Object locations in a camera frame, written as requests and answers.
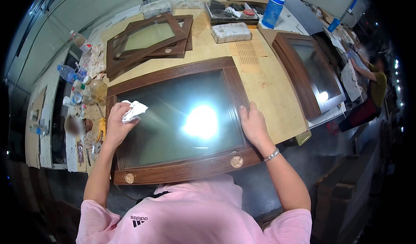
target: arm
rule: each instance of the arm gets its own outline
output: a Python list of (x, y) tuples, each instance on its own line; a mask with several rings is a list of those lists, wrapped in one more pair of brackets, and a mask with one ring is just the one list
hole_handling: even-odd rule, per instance
[(361, 75), (363, 75), (364, 77), (366, 77), (369, 80), (373, 80), (373, 81), (377, 81), (376, 79), (376, 75), (373, 72), (369, 72), (367, 70), (364, 70), (363, 68), (358, 67), (355, 64), (354, 59), (350, 59), (351, 63), (352, 63), (352, 67), (354, 67), (354, 69), (359, 72)]
[(110, 170), (117, 147), (126, 138), (128, 132), (137, 125), (139, 119), (123, 124), (123, 115), (131, 109), (128, 103), (116, 103), (107, 120), (107, 136), (101, 147), (95, 166), (88, 177), (84, 190), (84, 200), (94, 200), (102, 207), (107, 207), (110, 188)]
[[(250, 112), (240, 108), (241, 124), (247, 139), (259, 150), (263, 158), (270, 156), (276, 146), (270, 138), (263, 113), (250, 102)], [(311, 200), (306, 185), (282, 154), (266, 162), (273, 184), (284, 210), (303, 208), (311, 210)]]

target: crumpled paper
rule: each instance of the crumpled paper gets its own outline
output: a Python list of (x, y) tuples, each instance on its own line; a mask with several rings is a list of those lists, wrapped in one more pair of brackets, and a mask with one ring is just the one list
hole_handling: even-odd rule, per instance
[(130, 104), (130, 107), (132, 107), (131, 110), (127, 111), (126, 114), (123, 115), (123, 118), (122, 118), (123, 124), (127, 124), (137, 118), (140, 119), (139, 115), (146, 112), (146, 110), (148, 109), (148, 106), (138, 101), (133, 101), (133, 103), (131, 103), (130, 101), (122, 101), (122, 102), (126, 102)]
[(88, 64), (88, 75), (95, 78), (99, 73), (105, 71), (107, 68), (104, 63), (104, 44), (100, 39), (96, 46), (91, 48), (91, 57)]

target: glass pane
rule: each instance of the glass pane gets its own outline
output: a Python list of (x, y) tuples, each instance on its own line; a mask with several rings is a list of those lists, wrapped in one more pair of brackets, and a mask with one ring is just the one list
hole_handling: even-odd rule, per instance
[(117, 149), (123, 168), (193, 158), (243, 144), (221, 70), (187, 75), (117, 96), (149, 108)]
[(324, 102), (339, 95), (341, 93), (340, 88), (334, 80), (334, 76), (328, 72), (328, 67), (317, 56), (318, 52), (313, 45), (292, 44), (292, 46), (299, 54), (309, 75), (318, 88), (320, 94), (318, 100)]
[(174, 37), (175, 34), (170, 27), (169, 23), (158, 23), (153, 22), (145, 25), (141, 28), (135, 29), (132, 33), (128, 34), (126, 39), (123, 41), (114, 40), (113, 47), (116, 49), (117, 43), (119, 44), (120, 50), (115, 50), (115, 54), (121, 51), (143, 49), (148, 48), (154, 44), (162, 42), (163, 40)]

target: blue water bottle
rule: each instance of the blue water bottle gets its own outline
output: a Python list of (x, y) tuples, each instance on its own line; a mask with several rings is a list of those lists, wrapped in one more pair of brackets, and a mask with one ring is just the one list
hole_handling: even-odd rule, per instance
[(334, 20), (332, 20), (332, 23), (328, 27), (328, 31), (332, 33), (339, 24), (340, 24), (339, 19), (334, 18)]
[(285, 0), (269, 0), (262, 19), (262, 24), (268, 28), (274, 28), (282, 12)]

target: white cloth rag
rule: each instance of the white cloth rag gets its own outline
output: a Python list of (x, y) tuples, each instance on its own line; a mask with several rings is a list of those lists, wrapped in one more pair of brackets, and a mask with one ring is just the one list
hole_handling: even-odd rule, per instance
[(127, 124), (132, 120), (135, 119), (140, 119), (139, 115), (146, 112), (146, 110), (148, 109), (148, 106), (141, 104), (138, 101), (133, 101), (133, 103), (131, 103), (130, 101), (122, 101), (122, 102), (126, 102), (128, 104), (130, 104), (130, 107), (132, 107), (131, 110), (127, 111), (126, 114), (123, 115), (122, 118), (122, 122), (123, 124)]

